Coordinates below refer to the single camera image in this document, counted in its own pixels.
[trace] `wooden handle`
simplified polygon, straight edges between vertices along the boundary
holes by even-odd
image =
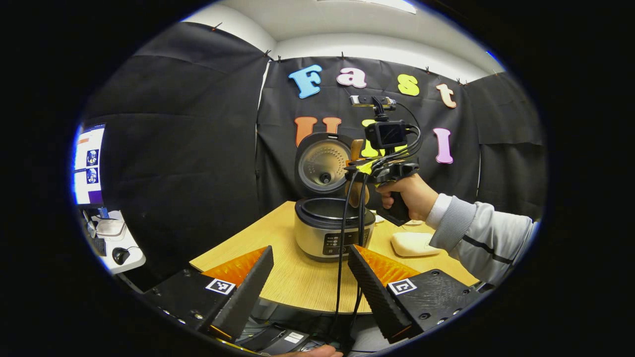
[[[359,160],[362,145],[364,145],[364,139],[353,140],[351,144],[351,161]]]
[[[347,181],[344,192],[348,192],[350,185],[351,183]],[[361,182],[353,182],[353,188],[351,191],[351,196],[349,198],[349,203],[355,208],[359,207],[359,195],[361,194],[361,186]],[[366,206],[368,204],[368,200],[370,199],[370,192],[368,192],[368,186],[364,187],[364,190],[366,191],[364,193],[364,206]]]

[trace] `blue letter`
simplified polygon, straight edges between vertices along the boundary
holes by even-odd
[[[289,75],[289,78],[293,78],[295,84],[297,84],[298,88],[300,88],[300,98],[306,98],[309,95],[319,92],[319,87],[314,86],[311,82],[315,84],[320,84],[322,82],[319,74],[316,73],[321,71],[322,67],[314,64]]]

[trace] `rice cooker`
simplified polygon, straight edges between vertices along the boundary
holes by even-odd
[[[311,259],[337,262],[340,253],[342,214],[345,205],[346,160],[351,158],[352,139],[332,133],[305,137],[295,158],[295,182],[304,197],[295,204],[295,241]],[[351,244],[359,244],[358,209],[348,206],[342,258],[348,258]],[[364,207],[363,246],[375,226],[375,215]]]

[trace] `white desk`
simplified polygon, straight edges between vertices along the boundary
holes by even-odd
[[[117,211],[109,212],[108,215],[113,219],[123,220],[123,218],[121,217],[121,214],[120,213],[118,214]],[[98,217],[94,217],[94,216],[92,217],[92,219],[95,221],[100,220]],[[134,240],[134,238],[132,238],[132,234],[130,234],[130,231],[128,230],[127,226],[123,228],[123,232],[121,234],[123,235],[123,239],[120,241],[105,239],[106,256],[100,257],[102,262],[104,263],[104,266],[106,267],[106,269],[108,269],[108,271],[110,271],[112,275],[123,273],[130,269],[140,267],[145,263],[145,255],[141,251],[141,249],[131,248],[134,246],[138,247],[138,245],[137,245],[137,242]],[[126,248],[130,252],[130,256],[121,265],[115,263],[115,261],[112,259],[112,250],[117,247]]]

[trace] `sponge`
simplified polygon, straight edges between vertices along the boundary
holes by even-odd
[[[421,257],[441,253],[441,249],[430,245],[432,233],[397,232],[392,234],[391,243],[395,253],[402,257]]]

